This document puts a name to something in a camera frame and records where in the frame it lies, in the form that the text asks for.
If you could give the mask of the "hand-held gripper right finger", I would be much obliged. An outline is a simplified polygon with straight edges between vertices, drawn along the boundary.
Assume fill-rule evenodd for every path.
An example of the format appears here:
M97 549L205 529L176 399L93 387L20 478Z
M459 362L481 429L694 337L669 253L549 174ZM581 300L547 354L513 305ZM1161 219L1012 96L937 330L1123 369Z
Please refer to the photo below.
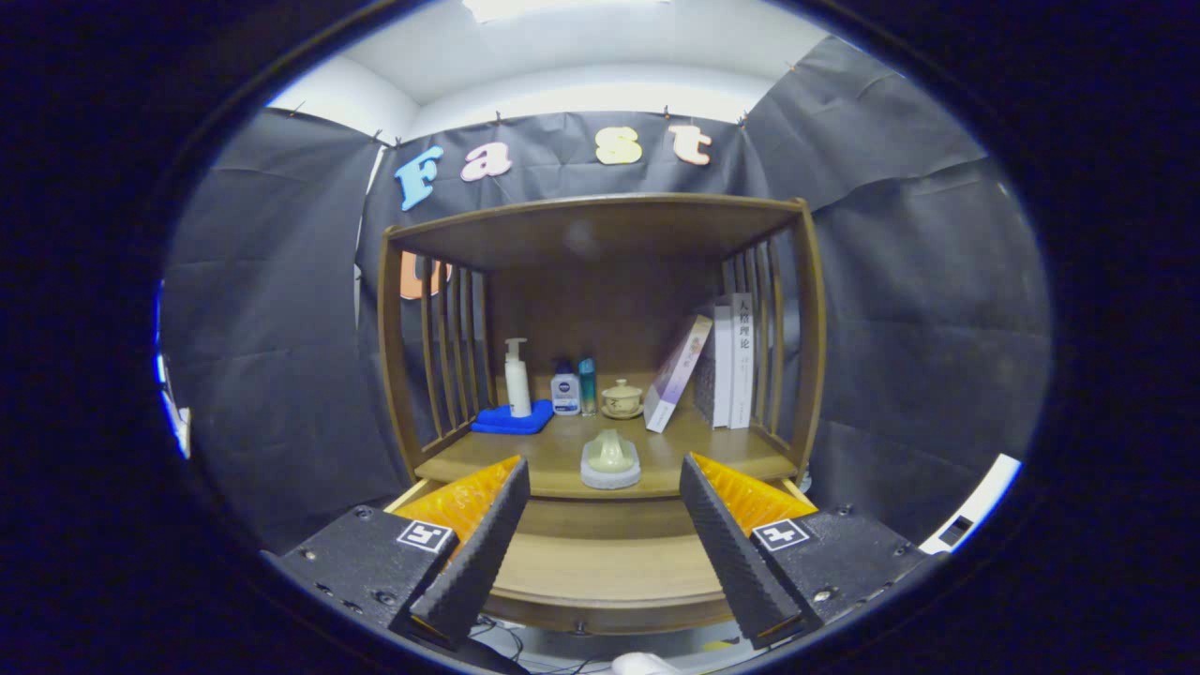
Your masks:
M679 491L754 649L865 613L942 560L853 504L818 510L698 454L684 456Z

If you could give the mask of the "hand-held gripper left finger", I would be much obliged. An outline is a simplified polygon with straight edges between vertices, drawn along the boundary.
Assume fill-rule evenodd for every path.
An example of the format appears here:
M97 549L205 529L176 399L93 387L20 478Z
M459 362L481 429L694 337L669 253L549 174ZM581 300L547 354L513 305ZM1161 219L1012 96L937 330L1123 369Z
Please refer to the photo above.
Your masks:
M472 637L532 495L508 456L398 510L356 504L268 563L356 623L454 650Z

